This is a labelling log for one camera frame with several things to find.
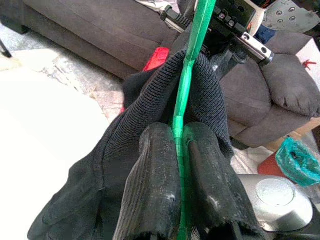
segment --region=couch armrest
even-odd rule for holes
[[[296,56],[276,54],[261,71],[275,104],[310,118],[320,117],[319,88]]]

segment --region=gray fabric upholstery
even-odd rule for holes
[[[319,89],[296,56],[276,54],[262,73],[278,106],[308,117],[320,116]]]
[[[228,129],[229,129],[229,135],[231,137],[234,137],[244,131],[247,126],[244,126],[236,121],[232,121],[231,119],[228,119]]]
[[[120,78],[138,71],[25,6],[25,25]]]
[[[266,46],[275,54],[296,55],[311,39],[301,33],[277,31]]]
[[[133,0],[24,0],[24,3],[136,70],[177,32]]]
[[[260,124],[247,128],[234,138],[247,146],[257,148],[284,137],[309,121],[307,116],[273,105]]]
[[[0,15],[23,24],[23,0],[0,0]]]
[[[236,66],[220,83],[229,119],[252,127],[270,111],[272,101],[269,88],[252,59]]]

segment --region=teal plastic bag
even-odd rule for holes
[[[275,159],[282,172],[300,186],[320,183],[319,162],[302,142],[286,138]]]

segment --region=orange container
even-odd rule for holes
[[[287,178],[277,164],[276,154],[277,152],[269,156],[258,166],[258,173],[261,175],[273,175]]]

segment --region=green plastic rod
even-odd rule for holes
[[[179,165],[180,185],[181,185],[181,219],[178,240],[186,240],[188,238],[191,229],[188,229],[187,218],[188,212],[186,208],[186,192],[185,182],[186,177],[184,167],[184,151],[182,146],[182,138],[184,131],[184,115],[188,103],[192,69],[197,59],[202,45],[205,40],[205,36],[208,30],[208,26],[212,17],[216,5],[216,0],[199,0],[197,10],[194,16],[192,30],[189,38],[188,49],[186,57],[183,62],[183,70],[180,78],[178,94],[176,98],[176,104],[173,115],[173,136],[176,144],[176,152]]]

